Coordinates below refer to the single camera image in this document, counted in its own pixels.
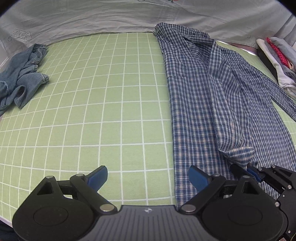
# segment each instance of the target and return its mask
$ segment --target blue checkered shirt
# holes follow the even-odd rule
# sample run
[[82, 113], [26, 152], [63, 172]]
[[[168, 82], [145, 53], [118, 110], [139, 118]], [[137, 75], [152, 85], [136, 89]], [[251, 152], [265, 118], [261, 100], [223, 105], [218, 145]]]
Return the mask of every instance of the blue checkered shirt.
[[294, 120], [296, 106], [276, 83], [207, 33], [160, 23], [154, 35], [168, 78], [178, 207], [197, 194], [191, 165], [228, 179], [232, 163], [296, 170], [294, 144], [271, 100]]

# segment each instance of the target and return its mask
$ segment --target white fabric backdrop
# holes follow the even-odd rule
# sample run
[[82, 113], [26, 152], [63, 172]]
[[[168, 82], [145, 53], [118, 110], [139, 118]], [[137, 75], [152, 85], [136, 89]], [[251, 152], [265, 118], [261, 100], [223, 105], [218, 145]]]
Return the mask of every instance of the white fabric backdrop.
[[0, 40], [11, 56], [33, 43], [153, 31], [159, 22], [252, 47], [257, 38], [286, 37], [290, 45], [296, 40], [296, 18], [276, 0], [20, 0], [0, 18]]

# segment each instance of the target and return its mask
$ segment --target denim jeans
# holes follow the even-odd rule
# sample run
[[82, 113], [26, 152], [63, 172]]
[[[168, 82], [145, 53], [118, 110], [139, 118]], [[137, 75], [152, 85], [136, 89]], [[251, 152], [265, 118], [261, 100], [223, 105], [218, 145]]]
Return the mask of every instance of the denim jeans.
[[0, 73], [0, 116], [13, 102], [23, 108], [39, 86], [49, 81], [47, 75], [36, 72], [46, 51], [47, 45], [34, 44], [14, 55]]

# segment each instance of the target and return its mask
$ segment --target green cutting mat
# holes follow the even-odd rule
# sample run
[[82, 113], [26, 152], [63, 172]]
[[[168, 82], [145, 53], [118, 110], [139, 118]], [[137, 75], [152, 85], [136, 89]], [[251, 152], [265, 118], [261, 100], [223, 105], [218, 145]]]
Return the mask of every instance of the green cutting mat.
[[[224, 47], [273, 78], [257, 56]], [[100, 165], [109, 171], [100, 194], [117, 207], [175, 203], [167, 82], [152, 33], [65, 40], [49, 46], [38, 71], [50, 82], [0, 122], [0, 216], [11, 221], [44, 176]], [[276, 107], [296, 143], [296, 124]]]

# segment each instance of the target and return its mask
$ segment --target metal screw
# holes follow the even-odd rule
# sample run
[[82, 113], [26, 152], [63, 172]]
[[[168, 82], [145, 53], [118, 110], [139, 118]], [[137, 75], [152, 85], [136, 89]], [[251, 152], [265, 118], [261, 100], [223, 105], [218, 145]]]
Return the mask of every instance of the metal screw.
[[196, 207], [192, 204], [185, 204], [181, 207], [181, 209], [186, 213], [192, 213], [196, 210]]
[[100, 206], [100, 209], [103, 212], [111, 212], [115, 207], [112, 204], [109, 203], [105, 203], [103, 205]]

